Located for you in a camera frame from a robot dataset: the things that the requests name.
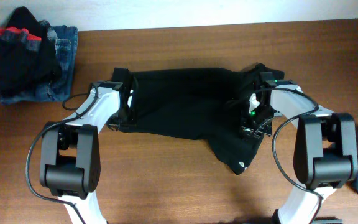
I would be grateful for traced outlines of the black t-shirt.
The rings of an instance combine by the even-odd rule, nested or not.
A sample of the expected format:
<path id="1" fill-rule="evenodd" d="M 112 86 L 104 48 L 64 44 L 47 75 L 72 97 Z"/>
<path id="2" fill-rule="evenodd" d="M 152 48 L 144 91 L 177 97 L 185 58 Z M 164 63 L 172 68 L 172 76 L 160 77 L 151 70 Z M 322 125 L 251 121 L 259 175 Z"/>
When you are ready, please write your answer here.
<path id="1" fill-rule="evenodd" d="M 131 101 L 135 126 L 120 131 L 205 140 L 218 160 L 240 175 L 263 140 L 239 134 L 242 100 L 254 89 L 260 72 L 273 72 L 279 79 L 285 76 L 261 63 L 244 72 L 225 68 L 131 72 L 137 79 Z"/>

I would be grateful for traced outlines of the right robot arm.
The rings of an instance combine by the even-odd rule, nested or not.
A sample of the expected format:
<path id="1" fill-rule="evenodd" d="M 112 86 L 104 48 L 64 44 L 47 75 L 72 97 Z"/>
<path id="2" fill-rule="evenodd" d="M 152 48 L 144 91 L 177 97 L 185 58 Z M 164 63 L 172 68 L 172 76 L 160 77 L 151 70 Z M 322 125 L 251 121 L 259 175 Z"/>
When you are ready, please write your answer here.
<path id="1" fill-rule="evenodd" d="M 335 217 L 319 218 L 324 201 L 358 173 L 354 118 L 335 113 L 303 93 L 291 80 L 262 72 L 254 90 L 242 100 L 246 114 L 241 122 L 244 139 L 272 137 L 276 165 L 292 185 L 287 201 L 268 223 L 342 223 Z M 279 163 L 277 138 L 288 124 L 296 127 L 291 179 Z"/>

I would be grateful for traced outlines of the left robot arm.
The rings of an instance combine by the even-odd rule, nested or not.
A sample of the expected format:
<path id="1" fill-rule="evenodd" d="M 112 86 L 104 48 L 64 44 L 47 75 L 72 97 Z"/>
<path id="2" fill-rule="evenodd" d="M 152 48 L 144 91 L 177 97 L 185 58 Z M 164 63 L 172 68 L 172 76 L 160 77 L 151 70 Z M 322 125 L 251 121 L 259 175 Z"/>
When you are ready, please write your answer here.
<path id="1" fill-rule="evenodd" d="M 47 123 L 42 134 L 40 184 L 64 204 L 73 223 L 106 223 L 96 187 L 101 175 L 98 134 L 132 119 L 130 102 L 137 82 L 117 68 L 110 81 L 91 84 L 89 95 L 60 124 Z"/>

